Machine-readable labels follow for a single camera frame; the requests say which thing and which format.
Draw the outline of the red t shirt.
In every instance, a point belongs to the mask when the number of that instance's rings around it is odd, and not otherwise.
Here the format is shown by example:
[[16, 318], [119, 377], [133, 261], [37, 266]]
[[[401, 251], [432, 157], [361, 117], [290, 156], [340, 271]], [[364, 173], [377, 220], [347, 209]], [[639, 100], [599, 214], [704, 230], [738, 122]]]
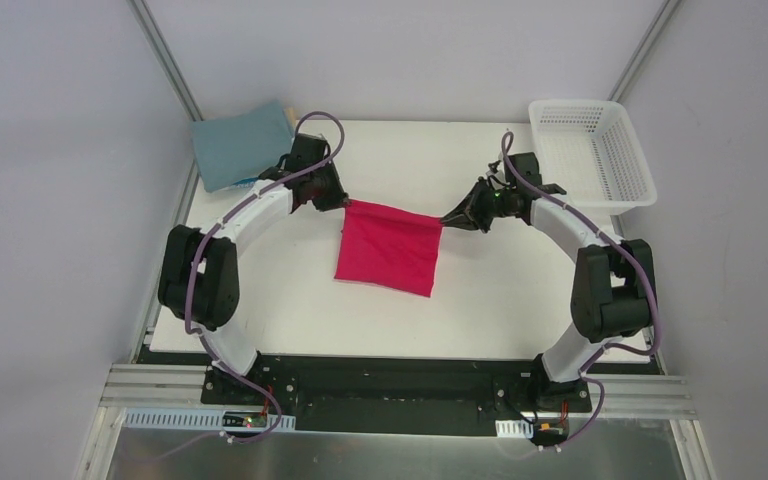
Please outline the red t shirt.
[[345, 208], [335, 278], [429, 297], [442, 229], [436, 217], [353, 200]]

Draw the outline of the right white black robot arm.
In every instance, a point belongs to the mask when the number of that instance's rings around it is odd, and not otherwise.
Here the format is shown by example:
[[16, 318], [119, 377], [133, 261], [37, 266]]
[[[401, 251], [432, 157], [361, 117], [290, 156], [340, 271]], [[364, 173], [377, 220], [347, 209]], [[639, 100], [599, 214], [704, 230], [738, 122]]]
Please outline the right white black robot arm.
[[533, 152], [490, 164], [441, 223], [487, 233], [497, 218], [517, 218], [542, 232], [575, 267], [570, 326], [535, 358], [528, 377], [504, 395], [519, 410], [560, 410], [578, 395], [584, 375], [606, 350], [652, 325], [652, 250], [643, 240], [601, 231], [570, 206], [565, 190], [543, 182]]

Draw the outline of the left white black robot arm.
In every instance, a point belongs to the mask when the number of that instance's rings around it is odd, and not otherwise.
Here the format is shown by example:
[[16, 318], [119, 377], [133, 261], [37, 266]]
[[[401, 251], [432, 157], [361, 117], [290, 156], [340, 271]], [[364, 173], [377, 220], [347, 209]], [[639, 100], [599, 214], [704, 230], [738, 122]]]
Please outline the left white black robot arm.
[[267, 229], [307, 203], [320, 212], [348, 205], [321, 136], [298, 134], [289, 153], [262, 172], [243, 200], [205, 227], [179, 224], [167, 236], [157, 298], [197, 337], [213, 365], [229, 374], [226, 389], [241, 404], [257, 402], [265, 378], [258, 357], [233, 317], [240, 304], [239, 259]]

